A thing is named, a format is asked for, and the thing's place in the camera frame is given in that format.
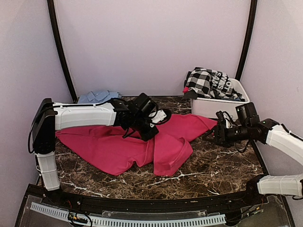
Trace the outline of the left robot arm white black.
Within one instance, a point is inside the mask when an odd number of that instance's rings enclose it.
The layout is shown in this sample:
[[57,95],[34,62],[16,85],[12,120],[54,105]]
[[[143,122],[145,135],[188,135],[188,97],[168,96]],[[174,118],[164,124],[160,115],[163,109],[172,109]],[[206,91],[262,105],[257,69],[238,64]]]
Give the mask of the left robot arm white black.
[[36,156],[44,188],[48,198],[56,206],[63,206],[67,196],[61,192],[55,161],[55,133],[82,126],[120,126],[123,130],[138,132],[148,141],[159,132],[156,125],[167,114],[142,93],[133,101],[112,98],[97,104],[54,103],[46,98],[42,101],[32,121],[27,139],[27,149]]

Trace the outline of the pink trousers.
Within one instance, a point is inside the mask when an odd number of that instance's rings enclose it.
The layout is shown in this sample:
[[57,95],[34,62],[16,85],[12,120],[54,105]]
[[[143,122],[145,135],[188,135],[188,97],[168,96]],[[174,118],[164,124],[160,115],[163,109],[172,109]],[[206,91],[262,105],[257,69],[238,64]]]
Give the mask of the pink trousers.
[[64,129],[56,137],[82,159],[110,175],[120,175],[137,164],[153,163],[153,173],[171,176],[192,155],[190,142],[212,129],[217,122],[194,114],[174,114],[158,126],[159,133],[143,141],[138,133],[123,138],[124,130],[113,126]]

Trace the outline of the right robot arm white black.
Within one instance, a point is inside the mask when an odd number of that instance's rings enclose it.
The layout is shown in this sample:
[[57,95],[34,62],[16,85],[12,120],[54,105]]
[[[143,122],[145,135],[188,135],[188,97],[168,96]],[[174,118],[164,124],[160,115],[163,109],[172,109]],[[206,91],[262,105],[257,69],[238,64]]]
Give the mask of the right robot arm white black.
[[[280,151],[298,164],[303,164],[303,139],[272,119],[244,120],[240,125],[229,127],[221,120],[211,129],[211,133],[216,145],[230,147],[243,140],[255,140]],[[247,182],[241,200],[246,205],[252,205],[262,195],[285,195],[301,200],[303,174],[257,175]]]

